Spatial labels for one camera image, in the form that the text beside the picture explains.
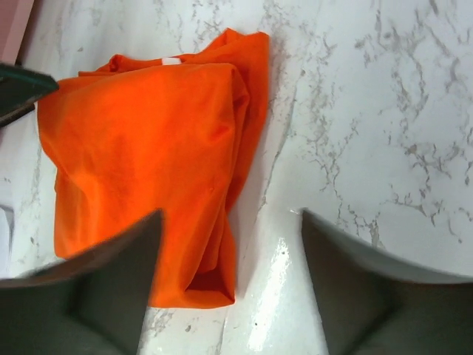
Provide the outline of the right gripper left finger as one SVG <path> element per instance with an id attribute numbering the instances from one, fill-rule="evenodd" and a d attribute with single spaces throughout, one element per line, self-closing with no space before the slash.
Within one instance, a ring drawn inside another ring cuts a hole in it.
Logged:
<path id="1" fill-rule="evenodd" d="M 1 281 L 2 354 L 137 354 L 162 214 L 24 277 Z"/>

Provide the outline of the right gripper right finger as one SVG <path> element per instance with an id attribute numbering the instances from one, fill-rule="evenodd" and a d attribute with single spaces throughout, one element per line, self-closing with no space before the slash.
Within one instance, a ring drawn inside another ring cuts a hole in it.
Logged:
<path id="1" fill-rule="evenodd" d="M 472 278 L 396 257 L 301 213 L 329 354 L 471 354 Z"/>

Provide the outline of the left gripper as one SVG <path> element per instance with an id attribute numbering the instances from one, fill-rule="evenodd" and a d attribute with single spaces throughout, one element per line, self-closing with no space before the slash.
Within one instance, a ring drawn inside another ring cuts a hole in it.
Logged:
<path id="1" fill-rule="evenodd" d="M 1 62 L 1 128 L 35 109 L 35 102 L 57 91 L 50 75 Z"/>

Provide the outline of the orange t shirt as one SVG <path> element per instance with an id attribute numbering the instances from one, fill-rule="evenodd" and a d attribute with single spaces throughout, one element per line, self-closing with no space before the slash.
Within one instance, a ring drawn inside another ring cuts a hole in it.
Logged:
<path id="1" fill-rule="evenodd" d="M 160 209 L 150 306 L 232 305 L 228 216 L 265 126 L 269 63 L 267 34 L 227 29 L 200 53 L 115 55 L 61 80 L 37 106 L 41 145 L 57 169 L 55 254 L 72 257 Z"/>

